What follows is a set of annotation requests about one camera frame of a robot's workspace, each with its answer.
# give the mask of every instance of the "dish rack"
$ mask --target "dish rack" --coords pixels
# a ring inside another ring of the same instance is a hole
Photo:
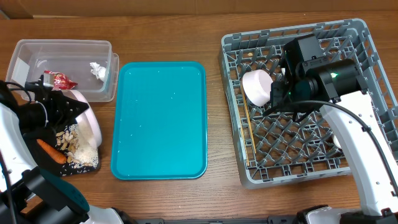
[[[227,34],[221,40],[220,70],[231,114],[233,142],[241,183],[248,189],[350,174],[333,132],[320,112],[300,123],[292,113],[263,117],[270,104],[258,107],[244,95],[241,78],[263,69],[274,81],[284,44],[314,34],[331,62],[350,58],[365,77],[380,129],[398,158],[397,100],[366,23],[361,19]]]

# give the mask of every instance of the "orange carrot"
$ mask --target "orange carrot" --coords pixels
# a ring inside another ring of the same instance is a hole
[[[44,149],[44,151],[55,161],[59,164],[64,164],[67,162],[67,157],[64,156],[61,152],[58,152],[56,149],[51,147],[49,144],[44,142],[41,139],[37,140],[37,143]]]

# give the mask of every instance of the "blue tray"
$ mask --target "blue tray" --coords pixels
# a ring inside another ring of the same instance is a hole
[[[207,168],[206,73],[197,62],[120,71],[111,170],[122,180],[194,179]]]

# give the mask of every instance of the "wooden tabletop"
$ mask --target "wooden tabletop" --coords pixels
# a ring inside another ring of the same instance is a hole
[[[103,133],[102,168],[67,177],[90,204],[116,207],[135,218],[242,218],[295,214],[319,204],[357,208],[352,176],[312,180],[259,190],[239,181],[231,118],[218,62],[225,34],[362,18],[368,24],[384,69],[398,93],[398,13],[306,12],[215,16],[141,16],[0,21],[0,79],[5,79],[20,39],[108,40],[120,66],[136,61],[200,62],[206,70],[208,168],[197,180],[121,181],[110,170],[116,99],[91,103]]]

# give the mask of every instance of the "red candy wrapper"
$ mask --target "red candy wrapper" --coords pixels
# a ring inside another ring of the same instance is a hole
[[[44,71],[54,76],[54,90],[71,90],[77,83],[71,81],[65,74],[60,72]]]

